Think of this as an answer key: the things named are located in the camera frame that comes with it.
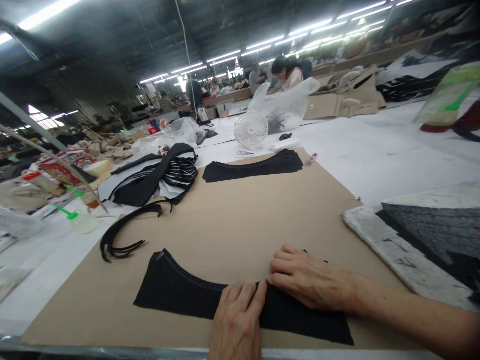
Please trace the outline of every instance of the glue bottle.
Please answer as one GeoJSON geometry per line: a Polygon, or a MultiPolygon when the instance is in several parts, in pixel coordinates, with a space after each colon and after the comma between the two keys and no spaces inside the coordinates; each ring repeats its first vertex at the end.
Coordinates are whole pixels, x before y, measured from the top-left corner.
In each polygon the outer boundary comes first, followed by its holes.
{"type": "Polygon", "coordinates": [[[65,185],[69,190],[72,190],[75,193],[75,197],[79,198],[82,203],[84,203],[90,209],[96,209],[100,206],[97,198],[91,193],[86,191],[78,191],[71,186],[65,185]]]}
{"type": "Polygon", "coordinates": [[[68,216],[66,217],[70,220],[70,224],[73,228],[80,234],[85,235],[91,233],[95,229],[97,229],[100,225],[100,220],[96,217],[93,217],[88,214],[78,213],[80,210],[75,210],[75,212],[69,212],[65,210],[63,207],[60,207],[56,204],[52,204],[54,207],[63,211],[68,216]]]}

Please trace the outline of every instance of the white shirt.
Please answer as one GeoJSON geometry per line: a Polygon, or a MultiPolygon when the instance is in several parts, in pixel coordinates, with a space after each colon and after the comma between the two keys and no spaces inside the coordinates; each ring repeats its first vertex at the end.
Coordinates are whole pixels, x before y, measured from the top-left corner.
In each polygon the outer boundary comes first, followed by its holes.
{"type": "Polygon", "coordinates": [[[248,77],[248,81],[250,82],[250,89],[251,89],[251,94],[255,95],[257,90],[260,87],[260,84],[257,84],[257,81],[260,80],[259,74],[256,71],[252,71],[250,73],[250,76],[248,77]]]}

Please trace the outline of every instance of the black fabric piece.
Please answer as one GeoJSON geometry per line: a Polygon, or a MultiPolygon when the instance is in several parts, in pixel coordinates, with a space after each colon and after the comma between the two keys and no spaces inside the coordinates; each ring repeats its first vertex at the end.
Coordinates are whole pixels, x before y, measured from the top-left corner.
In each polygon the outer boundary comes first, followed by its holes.
{"type": "MultiPolygon", "coordinates": [[[[122,228],[133,218],[145,213],[158,213],[158,217],[162,216],[164,212],[160,203],[169,203],[169,201],[155,201],[148,204],[147,206],[141,207],[138,210],[135,210],[134,212],[115,222],[105,232],[105,235],[102,236],[100,241],[101,257],[105,262],[111,263],[110,259],[107,257],[107,252],[112,258],[124,259],[128,258],[134,250],[138,249],[145,243],[144,240],[140,240],[139,242],[136,242],[133,245],[127,247],[114,247],[115,238],[119,234],[120,230],[122,230],[122,228]]],[[[173,206],[172,204],[170,204],[170,212],[172,212],[172,210],[173,206]]]]}
{"type": "MultiPolygon", "coordinates": [[[[164,249],[151,257],[133,304],[139,308],[213,320],[222,291],[226,287],[227,285],[207,282],[191,275],[164,249]]],[[[354,345],[343,312],[310,310],[270,284],[260,316],[260,326],[263,329],[286,331],[332,343],[354,345]]]]}
{"type": "Polygon", "coordinates": [[[480,284],[480,208],[382,203],[376,215],[398,236],[473,291],[480,284]]]}
{"type": "Polygon", "coordinates": [[[464,128],[464,127],[457,128],[457,129],[454,129],[453,131],[455,132],[455,134],[461,136],[464,139],[470,140],[474,143],[480,143],[480,136],[472,134],[472,132],[467,128],[464,128]]]}
{"type": "Polygon", "coordinates": [[[131,181],[131,177],[129,177],[119,184],[113,191],[113,202],[116,204],[130,205],[137,208],[144,206],[158,189],[159,182],[169,170],[172,160],[185,153],[193,153],[193,157],[195,159],[197,158],[195,150],[190,145],[184,143],[177,143],[173,145],[163,160],[154,165],[155,168],[149,174],[144,177],[137,177],[135,181],[131,181]]]}
{"type": "Polygon", "coordinates": [[[148,154],[148,155],[145,155],[144,157],[142,157],[141,159],[138,159],[137,161],[131,162],[131,163],[125,165],[125,166],[122,166],[122,167],[118,168],[115,171],[112,171],[111,174],[112,175],[121,174],[124,171],[132,169],[132,168],[134,168],[134,167],[136,167],[140,164],[146,163],[147,161],[157,160],[157,159],[161,159],[161,158],[162,158],[161,156],[158,156],[156,154],[148,154]]]}
{"type": "Polygon", "coordinates": [[[299,155],[293,150],[285,149],[267,160],[248,165],[228,165],[214,161],[205,168],[203,179],[207,183],[215,183],[253,176],[296,173],[302,168],[299,155]]]}

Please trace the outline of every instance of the person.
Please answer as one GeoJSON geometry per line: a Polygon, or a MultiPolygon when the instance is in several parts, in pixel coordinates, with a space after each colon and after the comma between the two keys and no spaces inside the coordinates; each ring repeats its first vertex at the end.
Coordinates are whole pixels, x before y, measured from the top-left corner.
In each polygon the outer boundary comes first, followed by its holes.
{"type": "MultiPolygon", "coordinates": [[[[368,318],[443,358],[478,359],[480,314],[393,289],[287,244],[275,252],[268,282],[307,308],[368,318]]],[[[258,289],[236,283],[223,290],[213,319],[210,360],[262,358],[259,318],[266,295],[265,280],[258,289]]]]}
{"type": "Polygon", "coordinates": [[[294,56],[277,57],[271,66],[271,73],[277,77],[278,84],[268,91],[268,95],[293,89],[304,80],[302,67],[294,56]]]}
{"type": "Polygon", "coordinates": [[[169,99],[169,96],[165,91],[160,92],[161,99],[159,101],[160,107],[163,110],[163,113],[171,113],[174,110],[174,103],[169,99]]]}
{"type": "Polygon", "coordinates": [[[268,76],[268,71],[269,71],[269,66],[268,65],[263,65],[261,67],[261,72],[260,72],[260,78],[265,78],[265,79],[268,79],[269,76],[268,76]]]}
{"type": "Polygon", "coordinates": [[[250,82],[250,89],[251,89],[252,96],[255,95],[255,93],[259,89],[260,85],[263,84],[266,80],[265,77],[260,78],[259,68],[260,68],[259,64],[256,63],[253,66],[253,70],[251,71],[250,76],[248,77],[248,81],[250,82]]]}
{"type": "Polygon", "coordinates": [[[202,102],[202,87],[194,78],[186,83],[186,95],[190,98],[192,110],[204,107],[204,103],[202,102]]]}
{"type": "Polygon", "coordinates": [[[303,80],[307,80],[310,77],[310,73],[312,72],[313,65],[312,62],[308,58],[303,58],[299,62],[303,74],[303,80]]]}
{"type": "Polygon", "coordinates": [[[210,88],[211,95],[218,95],[220,94],[220,89],[217,84],[217,79],[213,79],[211,82],[211,88],[210,88]]]}

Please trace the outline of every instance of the fluorescent light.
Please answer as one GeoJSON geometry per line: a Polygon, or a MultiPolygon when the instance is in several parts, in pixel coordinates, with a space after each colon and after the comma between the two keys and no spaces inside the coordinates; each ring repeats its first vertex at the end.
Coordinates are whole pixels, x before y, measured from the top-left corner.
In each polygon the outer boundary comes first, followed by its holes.
{"type": "Polygon", "coordinates": [[[199,62],[198,64],[195,64],[195,65],[192,65],[192,66],[187,66],[187,67],[184,67],[184,68],[182,68],[182,69],[172,71],[171,73],[172,73],[172,74],[179,73],[179,72],[182,72],[182,71],[184,71],[184,70],[196,68],[197,66],[200,66],[200,65],[203,65],[203,64],[204,64],[203,62],[199,62]]]}
{"type": "Polygon", "coordinates": [[[9,34],[5,32],[2,35],[0,35],[0,45],[8,43],[12,39],[13,37],[11,37],[9,34]]]}
{"type": "Polygon", "coordinates": [[[380,9],[380,10],[377,10],[377,11],[374,11],[374,12],[369,12],[368,14],[365,14],[365,15],[362,15],[362,16],[359,16],[359,17],[355,17],[352,19],[352,21],[355,21],[355,20],[360,20],[361,18],[366,18],[367,16],[370,16],[370,15],[374,15],[374,14],[378,14],[378,13],[381,13],[381,12],[384,12],[385,10],[388,10],[388,9],[391,9],[393,6],[387,6],[387,7],[384,7],[383,9],[380,9]]]}
{"type": "Polygon", "coordinates": [[[336,23],[336,24],[333,24],[333,25],[330,25],[330,26],[322,27],[320,29],[313,30],[311,32],[311,34],[313,35],[313,34],[321,33],[321,32],[336,28],[338,26],[345,25],[346,23],[347,23],[347,21],[342,21],[342,22],[339,22],[339,23],[336,23]]]}
{"type": "Polygon", "coordinates": [[[47,6],[43,10],[25,19],[18,24],[18,26],[25,31],[36,28],[38,25],[46,22],[47,20],[72,7],[76,3],[79,3],[80,1],[82,0],[60,0],[54,2],[52,5],[47,6]]]}
{"type": "Polygon", "coordinates": [[[265,45],[265,44],[270,44],[270,43],[276,42],[277,40],[282,40],[284,37],[285,37],[285,35],[278,36],[278,37],[275,37],[275,38],[267,40],[267,41],[259,42],[258,44],[255,44],[255,45],[251,45],[251,46],[247,47],[246,49],[250,50],[250,49],[265,45]]]}
{"type": "Polygon", "coordinates": [[[235,59],[238,59],[238,58],[239,58],[238,56],[234,56],[234,57],[222,60],[222,61],[213,62],[210,65],[218,65],[218,64],[226,63],[227,61],[235,60],[235,59]]]}
{"type": "Polygon", "coordinates": [[[65,113],[59,114],[59,115],[55,115],[55,116],[52,116],[50,119],[51,119],[51,120],[55,120],[55,119],[61,118],[62,116],[65,116],[65,115],[66,115],[65,113]]]}
{"type": "Polygon", "coordinates": [[[266,49],[270,49],[272,47],[272,45],[268,45],[268,46],[265,46],[265,47],[261,47],[257,50],[253,50],[253,51],[250,51],[250,52],[246,52],[244,54],[241,54],[241,56],[247,56],[247,55],[250,55],[250,54],[255,54],[255,53],[258,53],[259,51],[262,51],[262,50],[266,50],[266,49]]]}
{"type": "Polygon", "coordinates": [[[292,36],[292,35],[295,35],[295,34],[298,34],[298,33],[303,33],[303,32],[306,32],[307,30],[320,28],[324,25],[330,24],[332,22],[332,20],[333,19],[328,19],[328,20],[325,20],[325,21],[314,23],[313,25],[310,25],[310,26],[302,27],[301,29],[298,29],[298,30],[295,30],[295,31],[289,33],[288,36],[292,36]]]}
{"type": "Polygon", "coordinates": [[[303,38],[303,37],[307,36],[308,34],[309,34],[309,33],[308,33],[308,32],[306,32],[306,33],[303,33],[303,34],[300,34],[300,35],[297,35],[297,36],[294,36],[294,37],[289,37],[289,38],[288,38],[288,39],[286,39],[286,40],[283,40],[283,41],[277,42],[277,43],[275,44],[275,46],[277,46],[277,45],[282,45],[282,44],[289,43],[289,42],[292,42],[293,40],[295,40],[295,39],[300,39],[300,38],[303,38]]]}
{"type": "Polygon", "coordinates": [[[403,4],[411,3],[412,1],[415,1],[415,0],[405,0],[405,1],[402,1],[402,2],[398,3],[396,6],[399,7],[399,6],[403,5],[403,4]]]}
{"type": "Polygon", "coordinates": [[[190,70],[190,71],[182,72],[181,74],[182,74],[182,75],[186,75],[186,74],[194,73],[194,72],[196,72],[196,71],[198,71],[198,70],[203,70],[203,69],[206,69],[206,68],[207,68],[206,66],[202,66],[202,67],[199,67],[199,68],[190,70]]]}
{"type": "Polygon", "coordinates": [[[373,31],[377,31],[377,30],[380,30],[380,29],[383,29],[383,28],[384,28],[383,26],[376,27],[376,28],[374,28],[374,29],[372,29],[372,30],[368,30],[368,33],[371,33],[371,32],[373,32],[373,31]]]}
{"type": "Polygon", "coordinates": [[[231,52],[231,53],[228,53],[228,54],[225,54],[225,55],[222,55],[222,56],[215,57],[215,58],[213,58],[213,59],[207,60],[206,62],[207,62],[207,63],[211,63],[212,61],[215,61],[215,60],[218,60],[218,59],[223,59],[223,58],[229,57],[229,56],[231,56],[231,55],[238,54],[239,52],[240,52],[240,50],[237,50],[237,51],[234,51],[234,52],[231,52]]]}
{"type": "Polygon", "coordinates": [[[377,2],[376,4],[373,4],[371,6],[368,6],[368,7],[364,7],[363,9],[360,9],[360,10],[357,10],[357,11],[352,11],[352,12],[349,12],[345,15],[341,15],[339,17],[337,17],[337,19],[343,19],[343,18],[348,18],[349,16],[351,15],[355,15],[355,14],[358,14],[358,13],[361,13],[361,12],[364,12],[366,10],[370,10],[370,9],[373,9],[373,8],[376,8],[376,7],[379,7],[379,6],[382,6],[383,4],[385,4],[386,1],[382,1],[382,2],[377,2]]]}
{"type": "Polygon", "coordinates": [[[148,82],[151,82],[153,80],[157,80],[157,79],[160,79],[160,78],[163,78],[164,76],[167,76],[168,74],[162,74],[162,75],[158,75],[158,76],[155,76],[155,77],[151,77],[147,80],[143,80],[143,81],[140,81],[140,84],[145,84],[145,83],[148,83],[148,82]]]}

